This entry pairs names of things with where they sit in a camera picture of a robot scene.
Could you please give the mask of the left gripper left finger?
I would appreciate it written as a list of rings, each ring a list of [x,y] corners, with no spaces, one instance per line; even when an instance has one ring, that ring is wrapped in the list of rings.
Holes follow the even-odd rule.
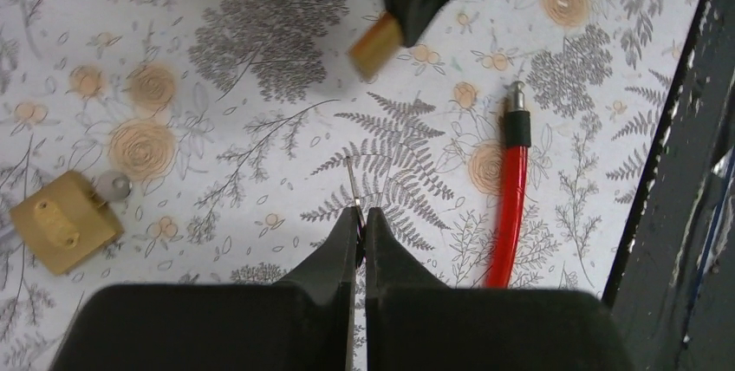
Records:
[[[77,312],[54,370],[349,370],[360,212],[271,284],[116,284]]]

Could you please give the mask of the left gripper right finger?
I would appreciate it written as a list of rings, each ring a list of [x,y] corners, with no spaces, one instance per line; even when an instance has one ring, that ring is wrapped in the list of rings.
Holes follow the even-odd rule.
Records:
[[[608,309],[575,290],[454,289],[367,215],[371,370],[630,370]]]

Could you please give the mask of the small silver key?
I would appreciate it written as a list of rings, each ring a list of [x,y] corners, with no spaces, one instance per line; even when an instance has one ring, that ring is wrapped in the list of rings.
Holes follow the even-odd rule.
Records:
[[[345,158],[345,166],[348,170],[348,178],[349,178],[349,184],[350,189],[353,195],[353,202],[354,202],[354,208],[357,210],[358,214],[358,229],[360,232],[364,231],[365,227],[365,217],[361,206],[361,196],[358,192],[357,182],[356,178],[354,176],[354,170],[353,170],[353,163],[351,157]]]

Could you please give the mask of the brass padlock with shackle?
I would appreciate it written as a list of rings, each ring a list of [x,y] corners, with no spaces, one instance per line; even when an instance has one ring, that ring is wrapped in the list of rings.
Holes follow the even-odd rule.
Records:
[[[376,76],[403,45],[402,29],[398,20],[388,12],[351,46],[348,58],[360,78]]]

